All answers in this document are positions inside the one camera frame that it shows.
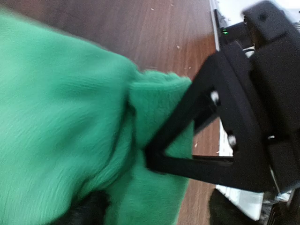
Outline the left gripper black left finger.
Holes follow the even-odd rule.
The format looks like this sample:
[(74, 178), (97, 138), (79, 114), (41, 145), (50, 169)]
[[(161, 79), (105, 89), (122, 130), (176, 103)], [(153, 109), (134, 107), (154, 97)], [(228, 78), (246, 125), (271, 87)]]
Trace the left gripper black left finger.
[(64, 225), (103, 225), (106, 210), (110, 205), (109, 195), (94, 191), (82, 199), (63, 217)]

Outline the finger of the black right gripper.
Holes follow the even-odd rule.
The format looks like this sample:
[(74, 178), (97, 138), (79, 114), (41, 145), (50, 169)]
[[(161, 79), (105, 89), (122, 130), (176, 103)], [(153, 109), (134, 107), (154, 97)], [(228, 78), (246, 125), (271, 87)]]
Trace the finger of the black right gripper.
[[(159, 122), (144, 148), (148, 169), (251, 192), (273, 189), (260, 128), (223, 52), (209, 56), (191, 83), (171, 78), (151, 93)], [(198, 136), (209, 131), (216, 149), (220, 128), (232, 138), (232, 156), (191, 154)]]

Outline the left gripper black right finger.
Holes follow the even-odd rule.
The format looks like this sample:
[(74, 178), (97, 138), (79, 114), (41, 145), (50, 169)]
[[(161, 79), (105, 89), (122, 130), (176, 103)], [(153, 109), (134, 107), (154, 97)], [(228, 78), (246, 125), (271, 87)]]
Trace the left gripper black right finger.
[(209, 199), (210, 225), (259, 225), (235, 206), (218, 189), (214, 189)]

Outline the green microfiber towel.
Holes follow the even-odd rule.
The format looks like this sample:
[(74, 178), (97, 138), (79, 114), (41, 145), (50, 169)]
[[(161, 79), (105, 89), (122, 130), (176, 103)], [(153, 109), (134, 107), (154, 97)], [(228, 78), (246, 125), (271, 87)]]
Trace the green microfiber towel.
[(188, 77), (0, 11), (0, 222), (53, 225), (94, 191), (105, 225), (174, 225), (188, 180), (145, 166), (157, 84)]

